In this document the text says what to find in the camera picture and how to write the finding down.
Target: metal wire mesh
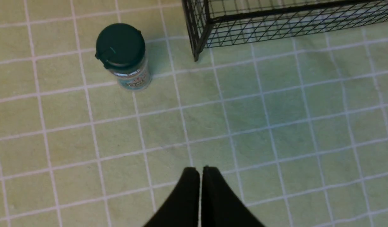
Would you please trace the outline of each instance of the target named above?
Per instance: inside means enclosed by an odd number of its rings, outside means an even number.
[[[388,0],[182,1],[195,60],[203,48],[303,36],[388,20]]]

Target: tiled floor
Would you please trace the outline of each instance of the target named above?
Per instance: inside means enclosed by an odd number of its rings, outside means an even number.
[[[103,27],[155,75],[119,88]],[[388,227],[388,23],[205,50],[179,0],[0,0],[0,227],[135,227],[185,166],[269,227]]]

